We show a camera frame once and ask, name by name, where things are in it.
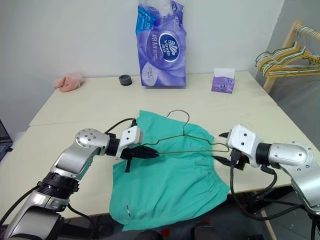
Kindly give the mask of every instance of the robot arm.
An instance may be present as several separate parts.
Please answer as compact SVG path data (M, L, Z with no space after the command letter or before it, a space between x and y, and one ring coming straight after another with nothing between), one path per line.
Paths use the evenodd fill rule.
M91 166L94 156L104 154L128 160L132 157L155 158L158 152L138 146L143 133L132 126L121 139L95 129L83 129L51 167L47 176L27 198L6 229L4 239L56 239L64 223L58 212L65 210L69 197L79 189L79 181Z
M320 166L311 148L292 141L263 143L256 134L242 125L236 125L228 134L226 144L249 158L252 167L264 164L282 169L291 177L291 184L306 210L320 215Z

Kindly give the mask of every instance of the purple tissue package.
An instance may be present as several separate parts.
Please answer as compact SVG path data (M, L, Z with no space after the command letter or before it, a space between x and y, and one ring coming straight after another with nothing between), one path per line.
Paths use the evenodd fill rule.
M160 2L158 5L163 6L163 0L153 2ZM138 5L135 33L143 86L186 85L187 33L182 23L184 5L173 0L167 0L167 3L169 6L165 13L155 7L157 4Z
M213 92L232 94L235 86L234 68L215 68L212 89Z

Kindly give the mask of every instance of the pink towel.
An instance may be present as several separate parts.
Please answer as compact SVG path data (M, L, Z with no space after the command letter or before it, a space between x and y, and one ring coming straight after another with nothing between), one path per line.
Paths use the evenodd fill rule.
M80 87L84 82L83 77L78 73L67 73L64 77L54 80L52 86L61 92L70 92Z

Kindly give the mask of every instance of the table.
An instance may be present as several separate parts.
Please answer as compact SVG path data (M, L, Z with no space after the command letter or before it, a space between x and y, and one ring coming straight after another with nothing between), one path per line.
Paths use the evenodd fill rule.
M71 94L54 92L31 122L33 126L29 127L14 151L0 166L0 192L4 196L1 198L0 216L23 193L45 177L61 152L72 144L79 130L94 128L104 131L124 118L137 117L139 110L166 115L172 109L184 109L190 114L190 123L202 126L213 136L227 132L236 124L242 124L266 143L297 141L309 145L320 164L320 152L248 72L236 73L232 94L211 92L211 76L189 75L186 89L145 89L137 82L122 87L118 82L112 82L115 78L98 78L87 80L79 91ZM102 89L109 89L108 94L102 94ZM186 119L181 112L172 113L170 117L180 121ZM119 135L127 126L123 123L114 133ZM225 142L225 139L216 137L215 141ZM111 156L95 157L80 182L79 192L70 198L75 209L88 215L109 212L112 165L115 163L117 161ZM218 161L214 165L221 179L229 183L230 169ZM277 173L276 186L290 184L289 176L281 170L277 170ZM247 165L243 172L236 170L234 178L235 191L245 192L266 187L273 176ZM65 218L76 216L69 210L62 215Z

